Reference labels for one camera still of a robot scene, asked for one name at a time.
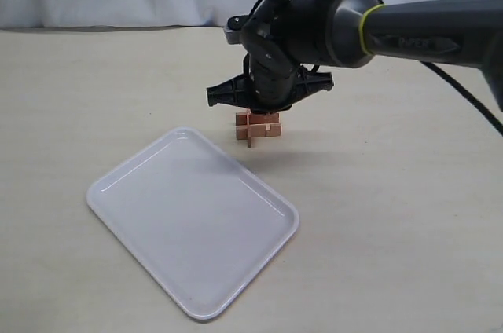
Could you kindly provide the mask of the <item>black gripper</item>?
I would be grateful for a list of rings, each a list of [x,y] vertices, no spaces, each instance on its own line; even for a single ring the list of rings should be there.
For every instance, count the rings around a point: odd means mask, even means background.
[[[244,57],[243,75],[238,75],[206,89],[207,104],[248,108],[253,112],[289,110],[313,94],[334,87],[329,72],[306,71],[299,74],[300,64],[293,64],[287,74],[271,70],[251,54]]]

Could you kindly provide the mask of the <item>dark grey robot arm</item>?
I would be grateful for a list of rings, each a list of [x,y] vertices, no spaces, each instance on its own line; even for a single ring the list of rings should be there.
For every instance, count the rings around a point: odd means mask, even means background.
[[[333,87],[322,67],[375,56],[477,69],[502,99],[502,0],[265,0],[228,25],[227,41],[246,50],[243,71],[209,87],[209,105],[281,112]]]

